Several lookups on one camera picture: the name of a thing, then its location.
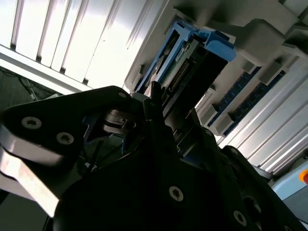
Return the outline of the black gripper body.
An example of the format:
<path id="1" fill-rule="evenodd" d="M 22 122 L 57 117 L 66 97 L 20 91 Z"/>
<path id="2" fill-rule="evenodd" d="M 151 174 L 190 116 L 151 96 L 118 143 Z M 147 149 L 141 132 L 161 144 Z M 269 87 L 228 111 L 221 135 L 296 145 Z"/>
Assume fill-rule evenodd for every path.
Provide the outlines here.
<path id="1" fill-rule="evenodd" d="M 175 147 L 142 148 L 74 183 L 62 196 L 55 231 L 201 231 L 221 224 L 217 167 L 226 157 L 206 150 L 200 167 Z"/>

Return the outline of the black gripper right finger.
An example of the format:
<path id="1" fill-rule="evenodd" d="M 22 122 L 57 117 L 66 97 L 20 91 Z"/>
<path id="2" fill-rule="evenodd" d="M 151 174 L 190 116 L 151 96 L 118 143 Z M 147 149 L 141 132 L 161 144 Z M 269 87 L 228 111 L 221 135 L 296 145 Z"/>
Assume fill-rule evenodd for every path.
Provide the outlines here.
<path id="1" fill-rule="evenodd" d="M 237 149 L 220 149 L 196 113 L 192 114 L 192 123 L 201 146 L 201 166 L 214 178 L 218 210 L 225 219 L 222 223 L 226 230 L 303 230 L 298 218 Z"/>

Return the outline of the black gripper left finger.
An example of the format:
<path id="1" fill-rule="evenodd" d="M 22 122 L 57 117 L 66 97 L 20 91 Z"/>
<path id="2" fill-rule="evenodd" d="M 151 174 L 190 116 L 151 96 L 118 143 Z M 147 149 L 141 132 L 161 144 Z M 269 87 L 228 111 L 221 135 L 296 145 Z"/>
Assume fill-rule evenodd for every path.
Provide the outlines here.
<path id="1" fill-rule="evenodd" d="M 33 185 L 26 190 L 34 195 L 42 189 L 44 198 L 39 202 L 50 204 L 55 217 L 62 196 L 79 180 L 61 197 L 56 197 L 44 180 L 59 183 L 60 175 L 72 169 L 87 142 L 108 133 L 128 137 L 126 155 L 112 163 L 142 148 L 176 147 L 171 129 L 163 121 L 161 87 L 155 83 L 152 89 L 151 97 L 142 101 L 109 86 L 5 110 L 0 117 L 1 172 L 25 186 L 22 176 L 28 170 Z"/>

